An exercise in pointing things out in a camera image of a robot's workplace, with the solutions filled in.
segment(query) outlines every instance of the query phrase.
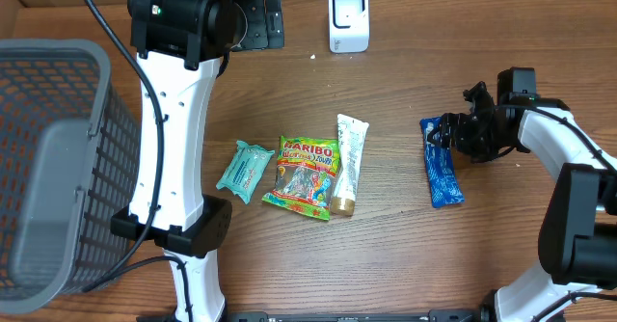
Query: wood grain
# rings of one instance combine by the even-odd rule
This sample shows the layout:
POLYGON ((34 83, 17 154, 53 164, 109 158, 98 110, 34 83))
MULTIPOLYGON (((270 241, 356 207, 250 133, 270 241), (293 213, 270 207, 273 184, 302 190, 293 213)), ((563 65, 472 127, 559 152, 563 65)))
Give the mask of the wood grain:
MULTIPOLYGON (((455 154, 467 202, 435 210, 418 125, 467 112, 462 90, 484 80, 494 94, 496 75, 511 66, 535 67, 539 93, 563 99, 579 125, 617 153, 617 0, 371 0, 371 44, 354 55, 330 53, 326 0, 283 6, 285 49, 233 54, 208 109, 202 186, 234 204, 220 251, 231 310, 472 308, 520 275, 537 258, 549 175, 532 155, 471 165, 455 154), (351 219, 323 223, 260 202, 274 185, 274 160, 249 205, 216 191, 236 140, 274 149, 281 134, 333 138, 338 113, 370 123, 351 219)), ((126 8, 102 12, 128 43, 126 8)), ((100 43, 116 89, 140 116, 137 77, 87 9, 22 10, 14 35, 100 43)), ((134 260, 159 254, 146 244, 134 260)), ((174 305, 169 266, 156 264, 102 292, 6 318, 129 321, 174 305)), ((585 301, 568 317, 609 321, 616 313, 615 304, 585 301)))

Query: plastic basket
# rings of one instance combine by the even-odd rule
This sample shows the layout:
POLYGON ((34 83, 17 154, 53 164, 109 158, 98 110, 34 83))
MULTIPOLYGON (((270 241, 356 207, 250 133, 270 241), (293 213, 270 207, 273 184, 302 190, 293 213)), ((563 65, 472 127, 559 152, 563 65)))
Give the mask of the plastic basket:
POLYGON ((140 129, 86 40, 0 40, 0 313, 79 292, 127 251, 140 129))

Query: candy bag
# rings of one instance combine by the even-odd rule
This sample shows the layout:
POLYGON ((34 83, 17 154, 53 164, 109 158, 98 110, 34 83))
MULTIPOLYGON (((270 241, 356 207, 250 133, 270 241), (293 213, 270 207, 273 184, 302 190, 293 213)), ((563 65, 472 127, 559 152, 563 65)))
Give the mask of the candy bag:
POLYGON ((340 164, 336 139, 281 136, 277 182, 263 201, 320 220, 330 220, 330 198, 340 164))
POLYGON ((223 177, 216 184, 216 188, 220 190, 227 187, 244 203, 249 203, 274 151, 266 150, 258 145, 250 146, 243 141, 237 141, 237 144, 238 151, 223 177))

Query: gray bin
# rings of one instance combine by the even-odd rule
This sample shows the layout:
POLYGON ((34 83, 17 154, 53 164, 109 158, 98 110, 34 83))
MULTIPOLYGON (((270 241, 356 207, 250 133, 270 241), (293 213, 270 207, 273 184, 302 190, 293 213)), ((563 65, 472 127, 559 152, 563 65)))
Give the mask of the gray bin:
POLYGON ((133 195, 140 128, 86 40, 0 40, 0 313, 76 293, 128 242, 111 216, 133 195))

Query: blue wrapper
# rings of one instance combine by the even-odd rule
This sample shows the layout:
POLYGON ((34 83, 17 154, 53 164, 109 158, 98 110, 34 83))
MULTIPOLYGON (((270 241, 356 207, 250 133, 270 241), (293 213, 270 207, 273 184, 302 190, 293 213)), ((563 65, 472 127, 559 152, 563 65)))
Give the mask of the blue wrapper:
POLYGON ((238 141, 237 145, 238 151, 216 188, 228 188, 244 203, 249 203, 274 151, 257 145, 251 146, 243 141, 238 141))
POLYGON ((450 148, 440 148, 429 143, 428 134, 440 124, 441 118, 424 119, 420 121, 424 135, 424 165, 431 186, 433 207, 440 208, 465 201, 454 175, 452 152, 450 148))

